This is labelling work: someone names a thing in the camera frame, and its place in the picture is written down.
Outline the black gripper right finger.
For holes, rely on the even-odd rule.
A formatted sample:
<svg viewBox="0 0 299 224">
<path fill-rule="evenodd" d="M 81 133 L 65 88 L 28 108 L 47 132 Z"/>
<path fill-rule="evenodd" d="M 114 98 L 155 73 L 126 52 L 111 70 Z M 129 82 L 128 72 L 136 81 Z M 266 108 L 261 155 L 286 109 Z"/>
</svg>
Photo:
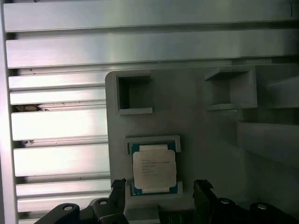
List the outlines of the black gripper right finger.
<svg viewBox="0 0 299 224">
<path fill-rule="evenodd" d="M 208 180 L 195 180 L 193 198 L 200 224 L 297 224 L 299 221 L 268 203 L 244 209 L 228 198 L 217 197 Z"/>
</svg>

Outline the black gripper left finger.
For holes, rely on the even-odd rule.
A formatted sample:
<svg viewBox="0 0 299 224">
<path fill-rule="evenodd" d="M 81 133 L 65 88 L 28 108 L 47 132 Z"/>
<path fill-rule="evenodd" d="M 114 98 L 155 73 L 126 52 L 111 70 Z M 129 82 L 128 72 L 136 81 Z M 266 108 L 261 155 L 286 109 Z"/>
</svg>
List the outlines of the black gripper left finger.
<svg viewBox="0 0 299 224">
<path fill-rule="evenodd" d="M 126 224 L 124 215 L 126 179 L 114 180 L 108 198 L 98 198 L 85 208 L 62 203 L 45 215 L 47 224 Z"/>
</svg>

